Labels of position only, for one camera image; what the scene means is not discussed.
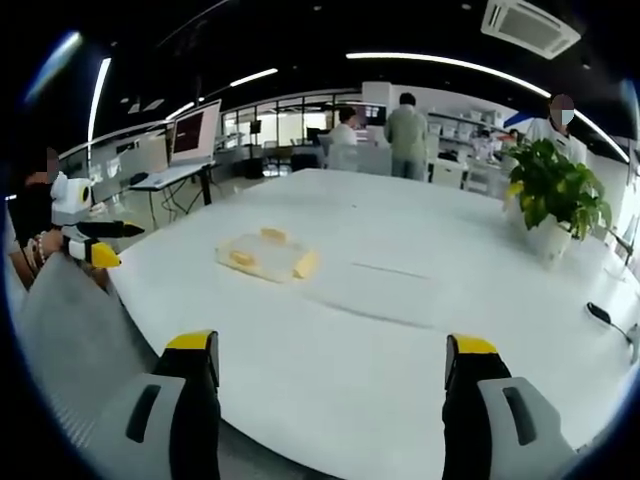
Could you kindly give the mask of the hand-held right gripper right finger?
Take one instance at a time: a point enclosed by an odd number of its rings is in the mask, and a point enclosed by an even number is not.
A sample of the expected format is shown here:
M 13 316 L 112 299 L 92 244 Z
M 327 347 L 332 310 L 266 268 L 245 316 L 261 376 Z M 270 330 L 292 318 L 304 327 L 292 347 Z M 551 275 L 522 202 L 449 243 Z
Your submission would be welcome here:
M 444 479 L 559 479 L 577 452 L 556 408 L 488 341 L 447 336 Z

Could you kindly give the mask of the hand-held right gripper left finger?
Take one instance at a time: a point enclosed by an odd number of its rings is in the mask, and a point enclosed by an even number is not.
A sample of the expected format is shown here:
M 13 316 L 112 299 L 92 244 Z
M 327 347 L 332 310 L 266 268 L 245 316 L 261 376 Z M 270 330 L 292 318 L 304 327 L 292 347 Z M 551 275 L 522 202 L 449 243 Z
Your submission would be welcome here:
M 218 333 L 171 340 L 102 410 L 87 446 L 101 479 L 218 479 Z

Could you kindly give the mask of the person's left hand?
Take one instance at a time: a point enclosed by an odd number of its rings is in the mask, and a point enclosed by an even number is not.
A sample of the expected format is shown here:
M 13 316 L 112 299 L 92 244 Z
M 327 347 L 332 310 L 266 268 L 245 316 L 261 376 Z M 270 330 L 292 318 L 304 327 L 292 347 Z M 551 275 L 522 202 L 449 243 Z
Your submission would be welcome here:
M 24 248 L 29 265 L 34 269 L 41 268 L 47 259 L 63 249 L 63 235 L 59 230 L 43 231 L 30 239 Z

